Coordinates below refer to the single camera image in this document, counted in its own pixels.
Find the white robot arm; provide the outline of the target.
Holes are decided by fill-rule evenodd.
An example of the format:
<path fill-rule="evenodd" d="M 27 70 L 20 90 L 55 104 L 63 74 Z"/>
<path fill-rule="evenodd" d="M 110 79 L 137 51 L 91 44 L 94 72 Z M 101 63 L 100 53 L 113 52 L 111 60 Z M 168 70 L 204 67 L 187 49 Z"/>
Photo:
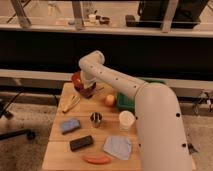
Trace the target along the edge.
<path fill-rule="evenodd" d="M 87 88 L 101 80 L 135 101 L 136 130 L 142 171 L 192 171 L 179 102 L 165 84 L 146 82 L 104 66 L 94 51 L 79 60 Z"/>

